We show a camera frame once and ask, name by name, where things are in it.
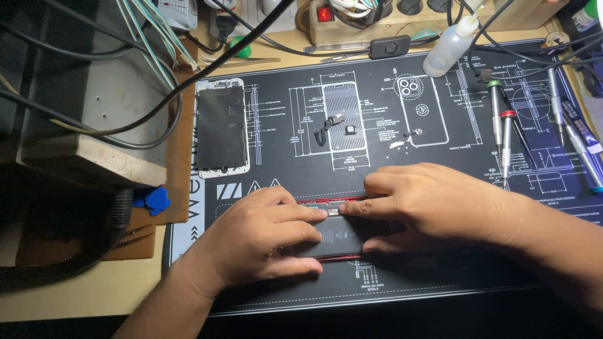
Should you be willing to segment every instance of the power strip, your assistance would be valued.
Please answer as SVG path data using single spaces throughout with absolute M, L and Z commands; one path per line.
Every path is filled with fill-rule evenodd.
M 427 0 L 423 1 L 423 8 L 417 15 L 405 15 L 397 8 L 398 1 L 394 1 L 392 13 L 370 25 L 365 30 L 350 27 L 333 16 L 333 21 L 319 22 L 318 10 L 327 7 L 321 0 L 312 0 L 310 4 L 310 38 L 314 46 L 343 45 L 348 43 L 370 42 L 382 37 L 393 37 L 403 34 L 412 36 L 425 29 L 438 29 L 444 31 L 448 28 L 446 13 L 438 13 L 427 6 Z M 456 18 L 459 4 L 452 2 L 452 17 Z M 480 22 L 487 21 L 495 12 L 494 3 L 488 0 L 481 10 L 478 19 Z
M 252 27 L 256 27 L 266 19 L 262 12 L 262 0 L 237 0 L 233 10 L 238 16 L 245 20 Z M 289 9 L 285 11 L 278 20 L 275 21 L 264 33 L 288 32 L 295 29 L 295 15 L 297 14 L 297 2 L 293 2 Z M 222 11 L 211 8 L 209 15 L 209 34 L 218 38 L 218 27 L 216 27 L 216 15 L 228 15 Z M 241 24 L 238 24 L 229 37 L 246 36 L 250 30 Z

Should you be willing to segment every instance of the glue tube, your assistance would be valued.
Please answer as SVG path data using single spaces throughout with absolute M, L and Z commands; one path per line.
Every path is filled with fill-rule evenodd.
M 563 110 L 567 113 L 569 118 L 572 120 L 572 124 L 576 126 L 580 135 L 584 139 L 586 143 L 586 149 L 590 154 L 597 154 L 603 151 L 603 147 L 601 147 L 601 143 L 597 140 L 597 137 L 590 129 L 590 127 L 586 124 L 584 118 L 578 113 L 576 107 L 572 105 L 572 103 L 567 99 L 567 97 L 561 98 L 561 105 L 563 106 Z

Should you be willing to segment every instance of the smartphone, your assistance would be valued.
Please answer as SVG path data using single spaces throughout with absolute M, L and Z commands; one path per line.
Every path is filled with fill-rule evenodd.
M 404 231 L 398 221 L 372 220 L 339 213 L 339 206 L 348 201 L 361 201 L 366 197 L 325 198 L 298 201 L 310 208 L 324 209 L 327 218 L 312 223 L 322 234 L 320 242 L 302 241 L 280 249 L 281 255 L 297 258 L 316 258 L 319 261 L 359 258 L 364 242 L 374 236 L 390 235 Z

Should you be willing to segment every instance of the left hand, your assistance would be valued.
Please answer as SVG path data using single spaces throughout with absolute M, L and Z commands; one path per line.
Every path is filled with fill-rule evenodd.
M 237 201 L 184 254 L 182 265 L 205 295 L 263 279 L 321 273 L 316 259 L 280 256 L 279 247 L 320 241 L 309 221 L 326 211 L 300 206 L 281 186 L 261 188 Z

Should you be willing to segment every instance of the wooden desk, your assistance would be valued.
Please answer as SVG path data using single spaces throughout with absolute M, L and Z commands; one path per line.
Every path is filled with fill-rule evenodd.
M 200 22 L 199 29 L 192 34 L 199 37 L 202 42 L 210 43 L 209 37 L 204 34 L 206 31 L 207 25 Z M 491 36 L 499 42 L 504 42 L 542 38 L 546 34 L 546 29 L 541 27 L 530 31 L 495 32 L 491 33 Z M 297 50 L 302 50 L 303 47 L 310 45 L 306 35 L 300 31 L 270 34 L 270 37 Z M 486 43 L 486 40 L 482 38 L 479 43 Z M 239 68 L 221 68 L 213 75 L 309 65 L 318 63 L 321 59 L 281 52 L 263 40 L 258 40 L 252 44 L 251 48 L 253 57 L 280 57 L 282 61 Z M 430 46 L 413 48 L 411 51 L 424 51 L 429 48 Z M 571 70 L 568 73 L 574 88 L 581 88 L 575 73 Z M 583 105 L 584 101 L 580 97 L 580 92 L 577 90 L 578 99 Z M 2 310 L 0 322 L 131 313 L 160 279 L 164 233 L 164 226 L 157 227 L 155 254 L 152 259 L 101 262 L 73 279 L 0 295 L 0 309 Z

